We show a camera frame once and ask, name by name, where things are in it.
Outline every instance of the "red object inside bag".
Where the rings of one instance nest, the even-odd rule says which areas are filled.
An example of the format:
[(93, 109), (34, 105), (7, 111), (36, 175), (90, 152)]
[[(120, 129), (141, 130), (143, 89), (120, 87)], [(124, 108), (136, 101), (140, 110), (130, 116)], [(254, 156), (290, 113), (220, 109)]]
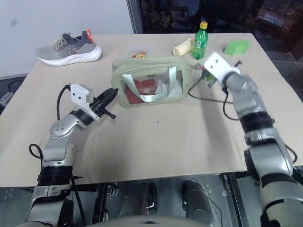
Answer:
[[(154, 95), (156, 92), (156, 82), (154, 79), (147, 79), (144, 81), (138, 81), (134, 79), (134, 84), (136, 85), (140, 95)], [(129, 104), (139, 104), (144, 103), (139, 97), (137, 97), (126, 85), (125, 95)]]

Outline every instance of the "bottle label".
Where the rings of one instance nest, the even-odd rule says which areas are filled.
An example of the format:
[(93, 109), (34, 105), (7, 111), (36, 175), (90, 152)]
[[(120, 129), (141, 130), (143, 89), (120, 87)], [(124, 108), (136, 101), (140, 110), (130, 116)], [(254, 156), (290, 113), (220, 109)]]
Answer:
[(196, 41), (195, 47), (196, 47), (196, 48), (199, 48), (199, 49), (201, 49), (201, 48), (205, 49), (205, 47), (206, 47), (206, 42)]

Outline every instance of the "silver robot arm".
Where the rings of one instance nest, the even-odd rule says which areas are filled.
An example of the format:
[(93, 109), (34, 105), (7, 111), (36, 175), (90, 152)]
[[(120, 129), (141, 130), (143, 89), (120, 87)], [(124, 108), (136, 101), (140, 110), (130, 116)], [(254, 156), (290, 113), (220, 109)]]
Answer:
[(71, 226), (73, 202), (66, 197), (71, 192), (72, 168), (84, 143), (84, 132), (103, 114), (116, 117), (105, 107), (115, 98), (117, 89), (110, 88), (94, 98), (92, 90), (85, 85), (71, 84), (68, 88), (79, 109), (58, 120), (50, 129), (50, 139), (42, 152), (38, 185), (34, 188), (26, 217), (30, 225), (40, 222), (53, 227)]
[(233, 104), (249, 149), (244, 152), (248, 171), (261, 182), (264, 227), (302, 226), (303, 186), (292, 178), (293, 164), (278, 131), (273, 127), (256, 84), (213, 53), (205, 69), (232, 93)]

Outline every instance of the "gray sneaker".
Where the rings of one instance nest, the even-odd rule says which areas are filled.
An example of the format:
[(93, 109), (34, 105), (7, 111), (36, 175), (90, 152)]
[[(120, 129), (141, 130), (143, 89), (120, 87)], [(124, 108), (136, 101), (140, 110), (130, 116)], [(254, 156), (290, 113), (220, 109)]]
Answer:
[(38, 48), (36, 55), (46, 64), (61, 66), (98, 60), (102, 49), (91, 39), (91, 32), (87, 30), (77, 37), (64, 33), (54, 45)]

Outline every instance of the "cardboard surface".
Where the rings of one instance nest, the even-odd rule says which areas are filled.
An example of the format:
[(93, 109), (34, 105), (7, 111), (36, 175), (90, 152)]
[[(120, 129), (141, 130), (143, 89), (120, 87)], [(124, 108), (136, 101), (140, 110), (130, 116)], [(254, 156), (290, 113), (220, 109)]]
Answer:
[[(49, 129), (56, 121), (56, 100), (67, 83), (83, 83), (95, 96), (111, 87), (112, 63), (127, 57), (129, 48), (150, 47), (151, 55), (171, 54), (172, 48), (194, 34), (95, 35), (103, 56), (95, 62), (54, 67), (40, 61), (28, 74), (8, 107), (0, 116), (0, 186), (35, 186), (40, 161), (28, 152), (36, 143), (44, 149)], [(224, 46), (234, 40), (248, 40), (245, 55), (224, 55)], [(257, 83), (269, 114), (275, 119), (285, 143), (303, 164), (303, 105), (279, 74), (251, 34), (209, 34), (205, 59), (217, 51), (229, 63), (243, 62), (242, 74)], [(190, 54), (185, 59), (193, 65)], [(201, 75), (192, 69), (189, 84)], [(224, 99), (218, 84), (209, 89), (200, 83), (196, 96)], [(61, 117), (74, 109), (68, 92), (61, 99)], [(228, 120), (222, 104), (186, 99), (161, 105), (123, 108), (115, 99), (108, 110), (115, 120), (103, 117), (87, 131), (84, 149), (78, 153), (73, 174), (77, 183), (115, 182), (176, 175), (245, 171), (243, 151), (247, 148), (239, 122)], [(231, 105), (226, 111), (236, 116)]]

